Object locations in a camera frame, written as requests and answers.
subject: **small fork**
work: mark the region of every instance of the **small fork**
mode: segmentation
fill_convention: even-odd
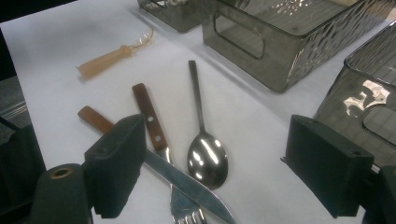
[[[168,144],[145,85],[143,83],[137,84],[132,87],[132,90],[140,111],[146,117],[146,126],[156,153],[164,160],[172,163]],[[171,214],[176,224],[207,224],[200,205],[172,185],[170,204]]]

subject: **knife handle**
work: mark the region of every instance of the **knife handle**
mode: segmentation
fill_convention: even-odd
[[[93,128],[101,133],[107,133],[113,128],[114,124],[108,119],[103,117],[101,114],[96,112],[90,106],[86,105],[80,111],[78,111],[78,116],[91,124]]]
[[[152,145],[154,145],[155,151],[159,152],[167,149],[168,144],[163,135],[163,129],[161,128],[157,114],[152,106],[145,84],[139,83],[132,86],[132,91],[134,92],[134,98],[136,99],[140,112],[145,115],[148,134],[151,138]]]

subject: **silverware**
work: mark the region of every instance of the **silverware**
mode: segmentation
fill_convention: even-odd
[[[137,84],[132,87],[134,98],[141,113],[145,115],[146,126],[151,142],[157,155],[161,156],[164,160],[172,163],[171,155],[169,153],[169,146],[166,142],[160,121],[155,113],[154,107],[149,98],[149,93],[143,83]],[[175,223],[198,223],[206,224],[204,213],[200,205],[191,200],[180,190],[171,185],[171,213]]]
[[[195,61],[189,61],[189,66],[200,132],[190,145],[187,166],[192,177],[210,189],[217,189],[227,178],[228,159],[221,142],[205,130]]]
[[[100,115],[98,112],[93,110],[89,106],[82,108],[78,115],[87,121],[95,129],[106,133],[110,128],[104,128],[101,124],[111,123],[105,117]],[[175,166],[157,156],[155,153],[147,150],[147,157],[145,164],[152,169],[155,173],[160,175],[163,179],[172,184],[175,188],[179,189],[180,192],[184,193],[190,199],[200,204],[214,215],[220,217],[227,223],[234,224],[233,215],[225,204],[216,196],[210,189],[193,179],[192,177],[185,175],[179,171]]]

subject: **table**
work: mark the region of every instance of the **table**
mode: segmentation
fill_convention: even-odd
[[[226,147],[229,176],[214,190],[237,223],[361,223],[333,219],[284,164],[290,116],[313,117],[345,57],[388,25],[386,21],[323,64],[286,93],[266,89],[203,43],[202,28],[179,34],[138,8],[134,0],[80,0],[1,24],[44,161],[50,169],[84,162],[101,134],[77,112],[90,105],[111,121],[139,113],[132,86],[145,83],[171,148],[187,172],[187,151],[198,119],[188,60],[198,66],[205,126]],[[77,66],[132,44],[148,27],[153,42],[131,58],[84,81]],[[148,139],[148,148],[152,144]],[[94,223],[173,223],[166,182],[147,167],[121,215]],[[221,223],[205,212],[210,223]]]

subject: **tan handle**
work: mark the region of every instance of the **tan handle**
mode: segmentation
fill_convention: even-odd
[[[118,62],[120,59],[131,56],[131,54],[131,48],[122,45],[119,49],[82,64],[78,67],[78,71],[84,78],[88,79],[98,75],[112,64]]]
[[[91,124],[93,128],[100,131],[101,133],[107,133],[114,126],[112,122],[88,105],[84,106],[84,108],[78,111],[78,116],[87,123]]]
[[[145,115],[148,134],[154,149],[156,151],[167,149],[168,143],[163,135],[163,129],[161,128],[157,114],[152,106],[145,84],[139,83],[132,86],[132,91],[134,92],[134,98],[136,99],[140,112]]]

